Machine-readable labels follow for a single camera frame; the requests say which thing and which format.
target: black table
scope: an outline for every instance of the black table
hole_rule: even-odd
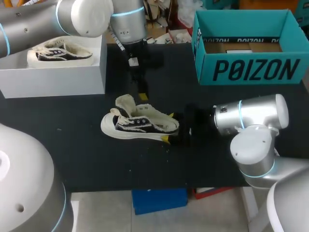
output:
[[[281,131],[276,149],[281,156],[309,158],[309,96],[303,84],[200,86],[190,44],[153,45],[151,50],[163,51],[165,57],[164,67],[146,74],[149,103],[156,109],[182,112],[190,102],[206,108],[281,93],[290,125]],[[8,100],[1,96],[0,122],[37,138],[73,192],[247,185],[229,154],[229,138],[187,148],[105,136],[100,122],[116,97],[135,93],[125,66],[118,47],[109,45],[105,95]]]

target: white shoe box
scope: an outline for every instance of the white shoe box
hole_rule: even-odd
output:
[[[27,51],[0,59],[0,90],[5,98],[30,98],[105,93],[105,36],[82,38],[70,36],[72,42],[89,49],[94,64],[83,67],[29,68]]]

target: teal box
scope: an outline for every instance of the teal box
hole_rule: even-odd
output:
[[[282,52],[207,54],[207,42],[279,42]],[[200,85],[298,84],[309,42],[289,10],[212,10],[195,15],[192,50]]]
[[[202,0],[207,10],[221,10],[226,6],[238,3],[238,0]]]
[[[309,0],[299,0],[295,18],[300,27],[309,25]]]

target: black and white sneaker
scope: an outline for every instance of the black and white sneaker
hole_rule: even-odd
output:
[[[154,139],[165,141],[178,132],[179,122],[149,104],[136,105],[131,95],[116,99],[116,107],[104,116],[101,130],[117,139]]]
[[[30,68],[59,68],[91,66],[93,54],[86,48],[72,43],[66,37],[46,41],[28,51]]]

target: shoe sole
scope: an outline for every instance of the shoe sole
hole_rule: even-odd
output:
[[[115,138],[115,139],[153,139],[162,141],[162,137],[166,135],[174,135],[174,134],[163,134],[163,133],[134,133],[134,132],[126,132],[119,131],[115,129],[115,126],[112,122],[114,115],[109,113],[104,116],[101,121],[101,130],[104,134]]]

